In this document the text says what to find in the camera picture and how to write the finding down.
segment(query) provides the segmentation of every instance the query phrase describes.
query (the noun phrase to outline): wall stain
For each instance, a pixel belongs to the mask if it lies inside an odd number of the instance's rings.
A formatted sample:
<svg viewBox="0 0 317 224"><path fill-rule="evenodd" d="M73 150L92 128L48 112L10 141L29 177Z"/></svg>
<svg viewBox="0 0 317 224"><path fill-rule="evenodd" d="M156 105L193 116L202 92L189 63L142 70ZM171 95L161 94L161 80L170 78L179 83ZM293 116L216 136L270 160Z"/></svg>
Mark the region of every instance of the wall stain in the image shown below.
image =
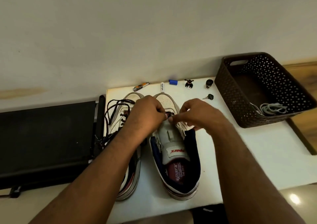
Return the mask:
<svg viewBox="0 0 317 224"><path fill-rule="evenodd" d="M24 97L34 94L41 94L47 90L37 87L37 88L20 88L13 90L0 90L0 100L13 99L17 97Z"/></svg>

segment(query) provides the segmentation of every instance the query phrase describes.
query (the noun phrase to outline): basket handle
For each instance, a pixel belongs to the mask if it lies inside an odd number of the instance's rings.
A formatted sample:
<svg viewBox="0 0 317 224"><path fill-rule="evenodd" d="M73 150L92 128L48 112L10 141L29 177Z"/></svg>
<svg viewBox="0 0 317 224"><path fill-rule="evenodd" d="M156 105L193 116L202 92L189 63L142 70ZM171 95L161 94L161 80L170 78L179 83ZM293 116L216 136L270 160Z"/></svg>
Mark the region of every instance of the basket handle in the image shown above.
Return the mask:
<svg viewBox="0 0 317 224"><path fill-rule="evenodd" d="M245 53L245 54L237 54L237 55L229 55L225 56L221 59L222 63L226 67L229 67L230 64L234 61L240 61L240 60L250 60L256 55L264 54L264 52L252 52L252 53Z"/></svg>

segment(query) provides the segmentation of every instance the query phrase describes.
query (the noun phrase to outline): blue marker cap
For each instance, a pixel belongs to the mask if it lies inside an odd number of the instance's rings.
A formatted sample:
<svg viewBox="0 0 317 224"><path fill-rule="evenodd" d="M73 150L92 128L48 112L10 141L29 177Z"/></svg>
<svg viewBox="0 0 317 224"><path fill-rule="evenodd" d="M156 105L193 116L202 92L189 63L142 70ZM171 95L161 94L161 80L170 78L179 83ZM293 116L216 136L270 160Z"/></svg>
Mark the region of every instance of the blue marker cap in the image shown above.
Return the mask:
<svg viewBox="0 0 317 224"><path fill-rule="evenodd" d="M177 80L168 80L170 84L177 85Z"/></svg>

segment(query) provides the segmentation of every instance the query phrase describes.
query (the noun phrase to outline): basket handle hole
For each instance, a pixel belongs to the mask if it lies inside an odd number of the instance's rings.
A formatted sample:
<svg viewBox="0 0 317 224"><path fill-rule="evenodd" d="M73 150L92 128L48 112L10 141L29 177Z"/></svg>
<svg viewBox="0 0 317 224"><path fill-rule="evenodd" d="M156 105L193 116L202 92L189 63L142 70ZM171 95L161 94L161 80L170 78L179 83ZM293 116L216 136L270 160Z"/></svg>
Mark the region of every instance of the basket handle hole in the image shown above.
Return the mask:
<svg viewBox="0 0 317 224"><path fill-rule="evenodd" d="M237 60L237 61L232 61L230 63L230 66L233 66L233 65L241 65L241 64L246 64L248 63L248 60Z"/></svg>

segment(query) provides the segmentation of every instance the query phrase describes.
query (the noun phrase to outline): white sneaker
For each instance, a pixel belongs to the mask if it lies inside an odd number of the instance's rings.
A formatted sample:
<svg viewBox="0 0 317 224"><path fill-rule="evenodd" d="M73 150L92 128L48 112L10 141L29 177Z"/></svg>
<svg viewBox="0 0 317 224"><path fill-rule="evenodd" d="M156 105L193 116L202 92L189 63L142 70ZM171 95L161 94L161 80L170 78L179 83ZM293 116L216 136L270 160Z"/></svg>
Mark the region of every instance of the white sneaker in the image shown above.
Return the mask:
<svg viewBox="0 0 317 224"><path fill-rule="evenodd" d="M154 96L168 115L179 113L179 107L165 93ZM168 194L177 200L188 200L197 191L200 161L195 130L179 122L165 120L149 139L156 168Z"/></svg>
<svg viewBox="0 0 317 224"><path fill-rule="evenodd" d="M106 135L100 144L102 149L106 148L116 134L121 130L135 102L143 97L144 96L140 93L132 92L122 100L111 100L108 102L107 111L105 112ZM112 108L114 108L113 114L109 116L109 110ZM133 194L139 181L140 167L141 147L138 146L129 162L129 166L121 183L116 201L123 201Z"/></svg>

